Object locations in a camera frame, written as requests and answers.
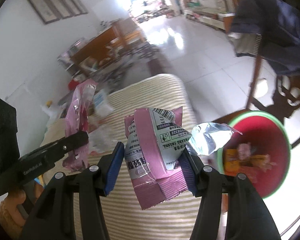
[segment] striped fabric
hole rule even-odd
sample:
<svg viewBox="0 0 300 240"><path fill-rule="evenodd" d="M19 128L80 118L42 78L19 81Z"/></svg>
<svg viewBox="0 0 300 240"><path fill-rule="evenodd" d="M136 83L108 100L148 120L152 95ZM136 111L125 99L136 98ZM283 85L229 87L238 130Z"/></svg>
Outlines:
<svg viewBox="0 0 300 240"><path fill-rule="evenodd" d="M195 125L195 117L183 83L170 74L159 74L114 92L109 95L109 101L115 111L106 118L106 123L113 130L114 138L124 144L127 142L124 135L124 117L133 114L135 108L157 107L171 110L183 106L182 127L191 132ZM55 128L54 126L49 128L42 144L64 136L64 124L60 122L54 125ZM99 159L100 156L90 156L89 163L97 164ZM69 174L69 171L62 167L62 160L60 160L55 168L45 173L45 182L49 181L57 171ZM108 197L101 197L111 240L188 240L200 200L201 198L195 198L186 191L172 200L141 210L125 162L121 166L114 190ZM77 238L80 239L82 233L77 194L74 196L74 217Z"/></svg>

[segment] pink bag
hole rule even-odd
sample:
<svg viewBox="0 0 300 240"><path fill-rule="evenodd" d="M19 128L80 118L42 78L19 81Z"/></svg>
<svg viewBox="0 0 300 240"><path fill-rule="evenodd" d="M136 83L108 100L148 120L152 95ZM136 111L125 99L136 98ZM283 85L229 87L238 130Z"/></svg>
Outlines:
<svg viewBox="0 0 300 240"><path fill-rule="evenodd" d="M182 107L167 111L139 108L125 117L125 161L141 208L187 190L178 158L191 138L181 128Z"/></svg>
<svg viewBox="0 0 300 240"><path fill-rule="evenodd" d="M72 102L66 115L66 137L88 131L88 107L96 91L97 83L92 79L79 84L73 93ZM89 144L68 153L62 166L71 171L82 171L88 167Z"/></svg>

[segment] clothing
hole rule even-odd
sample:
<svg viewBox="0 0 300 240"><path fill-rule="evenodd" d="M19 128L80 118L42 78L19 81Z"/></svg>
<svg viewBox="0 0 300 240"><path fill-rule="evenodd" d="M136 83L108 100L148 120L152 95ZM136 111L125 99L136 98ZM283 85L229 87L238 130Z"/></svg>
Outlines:
<svg viewBox="0 0 300 240"><path fill-rule="evenodd" d="M300 75L300 11L282 0L243 0L231 25L231 32L261 34L259 54L277 75ZM251 56L250 51L236 50L237 56Z"/></svg>

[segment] crumpled wrapper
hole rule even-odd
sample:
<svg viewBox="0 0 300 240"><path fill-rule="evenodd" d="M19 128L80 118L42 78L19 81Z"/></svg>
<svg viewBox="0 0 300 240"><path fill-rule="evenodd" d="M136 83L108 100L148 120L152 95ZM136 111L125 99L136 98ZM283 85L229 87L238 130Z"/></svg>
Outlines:
<svg viewBox="0 0 300 240"><path fill-rule="evenodd" d="M225 123L204 122L192 129L186 148L191 155L210 155L222 148L235 132L242 134Z"/></svg>
<svg viewBox="0 0 300 240"><path fill-rule="evenodd" d="M178 158L191 134L181 127L182 107L172 111L139 108L124 119L125 161L141 208L187 190Z"/></svg>

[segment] screw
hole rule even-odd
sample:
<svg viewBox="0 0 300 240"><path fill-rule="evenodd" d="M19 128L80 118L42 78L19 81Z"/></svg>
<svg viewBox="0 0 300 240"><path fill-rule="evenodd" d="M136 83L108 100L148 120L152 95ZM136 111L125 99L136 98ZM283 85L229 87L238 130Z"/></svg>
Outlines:
<svg viewBox="0 0 300 240"><path fill-rule="evenodd" d="M243 173L239 173L239 174L238 174L238 178L239 178L239 179L245 180L246 177L247 177L247 176L246 176L245 174L243 174Z"/></svg>
<svg viewBox="0 0 300 240"><path fill-rule="evenodd" d="M58 172L54 176L55 176L56 179L61 179L63 177L63 173L62 172Z"/></svg>
<svg viewBox="0 0 300 240"><path fill-rule="evenodd" d="M99 170L99 167L97 165L92 165L92 166L89 167L89 170L94 172L94 171Z"/></svg>
<svg viewBox="0 0 300 240"><path fill-rule="evenodd" d="M203 167L203 170L204 170L205 172L211 172L211 171L212 171L212 167L210 167L210 166L204 166L204 167Z"/></svg>

